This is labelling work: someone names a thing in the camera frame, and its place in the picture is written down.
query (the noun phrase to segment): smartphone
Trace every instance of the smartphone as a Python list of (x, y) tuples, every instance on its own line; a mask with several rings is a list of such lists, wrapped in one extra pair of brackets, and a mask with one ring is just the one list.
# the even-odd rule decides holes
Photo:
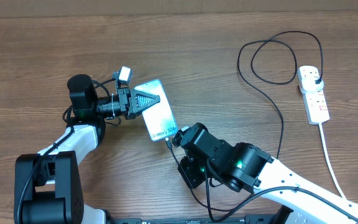
[(160, 80), (152, 80), (134, 87), (135, 90), (143, 91), (160, 96), (160, 102), (142, 112), (144, 121), (149, 130), (152, 141), (165, 139), (176, 134), (177, 122), (173, 117), (167, 96), (165, 95)]

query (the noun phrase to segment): white power strip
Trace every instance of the white power strip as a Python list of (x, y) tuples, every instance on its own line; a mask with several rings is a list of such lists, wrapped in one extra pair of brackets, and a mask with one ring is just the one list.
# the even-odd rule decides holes
[(342, 189), (340, 188), (331, 163), (329, 161), (326, 140), (323, 132), (323, 123), (329, 120), (329, 113), (326, 98), (323, 92), (323, 81), (322, 85), (316, 84), (316, 78), (319, 78), (318, 69), (313, 66), (302, 66), (298, 71), (299, 87), (302, 92), (303, 102), (305, 103), (306, 115), (308, 117), (309, 124), (318, 124), (321, 135), (321, 142), (323, 143), (324, 155), (326, 158), (327, 166), (336, 188), (343, 199), (346, 200)]

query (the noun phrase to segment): black plastic housing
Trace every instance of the black plastic housing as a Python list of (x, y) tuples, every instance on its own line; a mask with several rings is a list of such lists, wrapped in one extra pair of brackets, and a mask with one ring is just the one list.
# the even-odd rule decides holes
[(92, 120), (96, 117), (98, 95), (94, 89), (92, 78), (85, 74), (71, 77), (67, 81), (73, 112), (81, 121)]
[(266, 162), (273, 161), (268, 153), (252, 144), (240, 142), (233, 147), (225, 140), (217, 139), (201, 123), (196, 123), (186, 131), (179, 131), (172, 142), (176, 147), (181, 146), (190, 158), (182, 159), (178, 168), (190, 188), (196, 188), (205, 181), (203, 172), (207, 172), (208, 177), (214, 177), (206, 168), (206, 160), (209, 158), (212, 169), (221, 178), (218, 181), (236, 192), (245, 189), (254, 193), (254, 186), (260, 184), (260, 171)]
[[(16, 160), (15, 214), (24, 184), (39, 157), (39, 154), (26, 154)], [(48, 179), (45, 175), (54, 177), (55, 190), (36, 192), (35, 187), (45, 185), (46, 179)], [(75, 151), (59, 152), (57, 155), (48, 156), (25, 192), (22, 211), (23, 224), (80, 224), (83, 211), (84, 201)]]

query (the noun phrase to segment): wooden table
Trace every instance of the wooden table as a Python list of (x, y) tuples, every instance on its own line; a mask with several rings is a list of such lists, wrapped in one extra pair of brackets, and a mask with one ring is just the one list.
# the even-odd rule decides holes
[[(236, 60), (243, 44), (285, 30), (311, 32), (323, 45), (328, 151), (345, 195), (358, 203), (358, 11), (0, 19), (0, 223), (12, 223), (16, 158), (38, 152), (64, 132), (61, 117), (71, 104), (66, 83), (79, 73), (104, 81), (126, 65), (134, 70), (132, 86), (161, 79), (179, 127), (201, 122), (232, 145), (251, 142), (275, 155), (279, 117), (239, 78)], [(294, 48), (299, 65), (319, 67), (311, 37), (278, 39)], [(280, 160), (337, 194), (318, 127), (307, 123), (298, 81), (278, 86), (256, 79), (249, 68), (256, 48), (244, 51), (241, 67), (283, 113)], [(255, 69), (269, 80), (289, 80), (293, 58), (284, 46), (268, 44)], [(181, 149), (175, 154), (184, 155)], [(208, 216), (186, 188), (165, 143), (150, 140), (142, 118), (107, 127), (104, 142), (79, 169), (85, 203), (114, 217)], [(204, 185), (195, 192), (206, 201)], [(227, 187), (211, 193), (219, 208), (248, 196)], [(279, 207), (259, 198), (236, 216), (275, 213)]]

